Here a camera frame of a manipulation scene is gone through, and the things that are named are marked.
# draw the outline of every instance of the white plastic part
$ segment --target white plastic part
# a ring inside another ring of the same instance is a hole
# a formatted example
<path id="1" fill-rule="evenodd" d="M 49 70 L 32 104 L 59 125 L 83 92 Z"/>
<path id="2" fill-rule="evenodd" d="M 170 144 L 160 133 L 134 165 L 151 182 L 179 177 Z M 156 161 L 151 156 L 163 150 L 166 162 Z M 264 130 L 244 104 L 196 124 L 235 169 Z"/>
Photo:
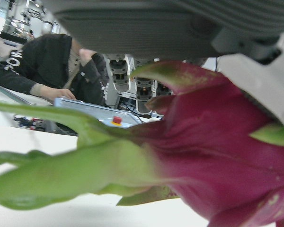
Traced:
<path id="1" fill-rule="evenodd" d="M 284 39 L 280 49 L 282 54 L 268 65 L 234 54 L 222 56 L 218 68 L 284 124 Z"/>

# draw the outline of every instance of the sleeve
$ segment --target sleeve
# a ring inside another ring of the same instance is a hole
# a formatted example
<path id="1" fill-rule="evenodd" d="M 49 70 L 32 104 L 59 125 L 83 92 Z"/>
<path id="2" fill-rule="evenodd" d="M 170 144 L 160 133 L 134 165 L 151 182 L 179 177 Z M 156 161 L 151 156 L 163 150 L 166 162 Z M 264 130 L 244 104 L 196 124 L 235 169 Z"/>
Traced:
<path id="1" fill-rule="evenodd" d="M 98 53 L 94 54 L 85 66 L 80 65 L 76 97 L 87 103 L 104 105 L 104 88 L 108 78 L 104 57 Z"/>
<path id="2" fill-rule="evenodd" d="M 85 77 L 86 82 L 94 83 L 99 80 L 102 86 L 106 86 L 109 81 L 106 61 L 103 55 L 96 53 L 92 56 L 92 60 L 80 65 L 81 76 Z"/>
<path id="3" fill-rule="evenodd" d="M 39 39 L 26 43 L 22 49 L 11 51 L 5 61 L 0 63 L 0 85 L 25 94 L 30 94 L 36 84 L 31 80 L 36 74 Z"/>

